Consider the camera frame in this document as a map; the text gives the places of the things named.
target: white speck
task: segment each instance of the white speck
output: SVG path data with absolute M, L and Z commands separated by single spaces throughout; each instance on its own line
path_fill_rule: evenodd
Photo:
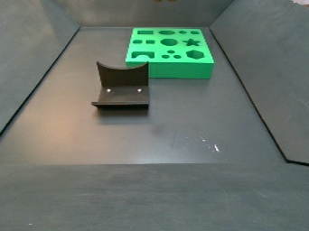
M 217 145 L 216 145 L 216 149 L 217 149 L 217 152 L 220 152 L 219 148 L 217 148 Z

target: gray backdrop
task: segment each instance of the gray backdrop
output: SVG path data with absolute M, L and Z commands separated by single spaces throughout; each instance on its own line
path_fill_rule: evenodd
M 309 162 L 309 10 L 239 0 L 212 25 L 287 158 Z
M 78 29 L 53 1 L 0 0 L 0 133 Z
M 233 0 L 55 0 L 82 26 L 209 26 Z

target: green foam block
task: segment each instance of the green foam block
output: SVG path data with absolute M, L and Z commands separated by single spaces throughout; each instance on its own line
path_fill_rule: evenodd
M 126 63 L 150 62 L 152 78 L 211 79 L 216 65 L 200 29 L 134 28 Z

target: black holder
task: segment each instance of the black holder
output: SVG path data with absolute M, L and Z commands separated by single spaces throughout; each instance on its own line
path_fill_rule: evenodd
M 102 92 L 97 107 L 149 106 L 149 63 L 133 69 L 116 69 L 97 62 Z

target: gray table surface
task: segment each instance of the gray table surface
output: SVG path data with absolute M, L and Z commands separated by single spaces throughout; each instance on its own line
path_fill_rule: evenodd
M 211 80 L 152 79 L 150 109 L 98 110 L 96 62 L 125 67 L 132 28 L 82 28 L 0 138 L 2 163 L 284 163 L 208 28 Z
M 307 231 L 289 164 L 0 166 L 2 230 Z

